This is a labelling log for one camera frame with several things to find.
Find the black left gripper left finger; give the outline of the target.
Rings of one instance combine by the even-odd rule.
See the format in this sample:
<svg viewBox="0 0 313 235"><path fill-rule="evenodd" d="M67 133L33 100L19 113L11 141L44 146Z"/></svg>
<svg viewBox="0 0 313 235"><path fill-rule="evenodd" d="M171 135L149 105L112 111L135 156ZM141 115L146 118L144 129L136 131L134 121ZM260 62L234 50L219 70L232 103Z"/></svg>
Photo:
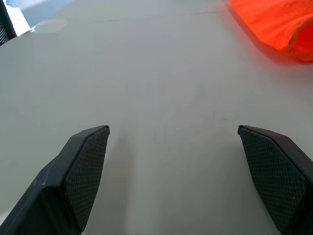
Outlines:
<svg viewBox="0 0 313 235"><path fill-rule="evenodd" d="M80 235L86 228L104 165L110 128L83 130L35 177L2 222L2 235Z"/></svg>

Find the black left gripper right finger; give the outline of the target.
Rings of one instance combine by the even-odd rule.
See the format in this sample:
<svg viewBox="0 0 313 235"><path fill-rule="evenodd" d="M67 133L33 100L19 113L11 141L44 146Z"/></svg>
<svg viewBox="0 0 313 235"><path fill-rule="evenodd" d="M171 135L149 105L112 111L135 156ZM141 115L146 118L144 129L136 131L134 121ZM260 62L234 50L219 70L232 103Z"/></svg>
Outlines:
<svg viewBox="0 0 313 235"><path fill-rule="evenodd" d="M313 162L287 136L240 125L254 186L283 235L313 233Z"/></svg>

